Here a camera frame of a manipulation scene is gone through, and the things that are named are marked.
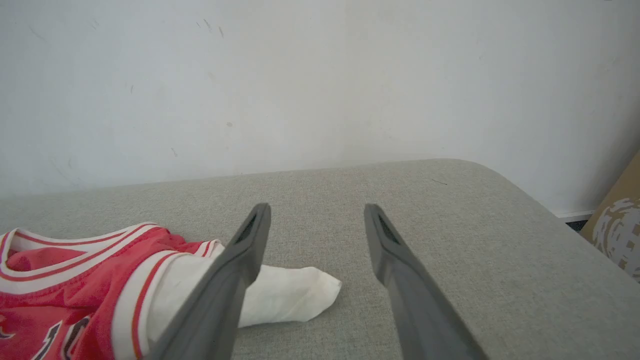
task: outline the wall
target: wall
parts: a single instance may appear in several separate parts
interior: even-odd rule
[[[386,160],[559,215],[640,144],[635,0],[0,0],[0,196]]]

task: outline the white baseboard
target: white baseboard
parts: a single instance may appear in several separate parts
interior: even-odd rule
[[[589,220],[589,218],[593,215],[595,210],[587,210],[587,211],[575,211],[573,213],[556,213],[555,216],[558,219],[562,220],[562,222],[574,222],[574,221],[583,221]]]

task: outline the red jersey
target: red jersey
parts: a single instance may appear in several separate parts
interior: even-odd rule
[[[0,243],[0,357],[146,355],[147,316],[167,266],[180,256],[209,257],[218,244],[186,243],[153,223],[77,240],[23,229],[6,233]]]

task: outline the cardboard box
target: cardboard box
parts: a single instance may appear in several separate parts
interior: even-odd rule
[[[640,152],[580,234],[640,282]]]

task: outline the white sleeve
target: white sleeve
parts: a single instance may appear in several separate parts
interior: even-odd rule
[[[193,288],[222,252],[210,258],[181,256],[171,262],[153,294],[147,336],[153,345]],[[316,268],[285,269],[262,265],[244,294],[238,327],[271,322],[305,322],[333,304],[342,283]]]

